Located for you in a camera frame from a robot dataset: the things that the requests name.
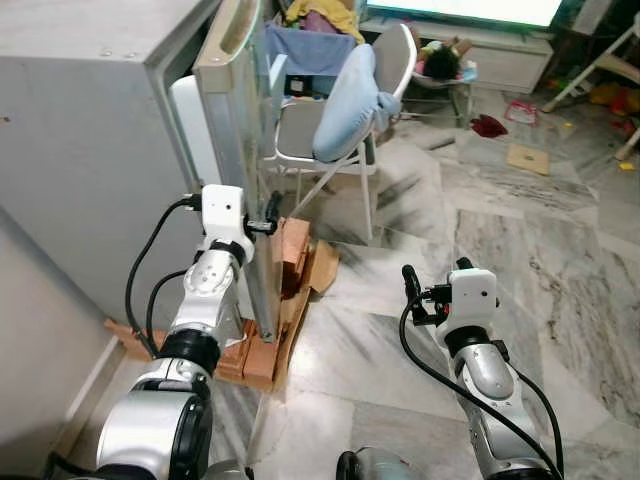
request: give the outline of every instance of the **child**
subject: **child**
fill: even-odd
[[[416,72],[438,81],[457,78],[460,73],[460,59],[472,47],[471,40],[453,37],[446,42],[434,40],[426,47],[420,48],[418,32],[413,27],[409,29],[419,52]]]

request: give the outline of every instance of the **blue towel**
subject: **blue towel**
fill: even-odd
[[[271,59],[287,55],[287,75],[336,77],[349,52],[356,46],[351,35],[308,32],[267,24],[267,51]]]

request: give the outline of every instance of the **refrigerator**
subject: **refrigerator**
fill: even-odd
[[[262,8],[260,0],[0,2],[0,206],[105,316],[126,322],[130,266],[181,195],[203,183],[237,185],[249,215],[262,215],[269,186],[259,171],[273,141]],[[185,85],[195,87],[182,89],[193,116],[176,102]],[[155,282],[189,266],[201,239],[198,214],[169,217],[136,277],[139,322]],[[240,310],[270,340],[280,265],[268,238],[256,250]],[[181,299],[180,281],[163,287],[157,328]]]

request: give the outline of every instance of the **tv stand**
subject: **tv stand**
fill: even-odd
[[[360,31],[382,33],[397,23],[404,22],[371,17],[360,24]],[[427,40],[449,40],[456,35],[470,39],[473,48],[464,58],[478,64],[474,85],[479,87],[531,93],[553,55],[548,41],[531,35],[427,21],[412,21],[410,25]]]

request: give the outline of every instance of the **blue cushion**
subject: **blue cushion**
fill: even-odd
[[[379,92],[375,68],[376,58],[368,44],[354,48],[345,60],[313,138],[316,160],[329,163],[350,154],[371,122],[379,121],[386,128],[388,114],[400,110],[392,95]]]

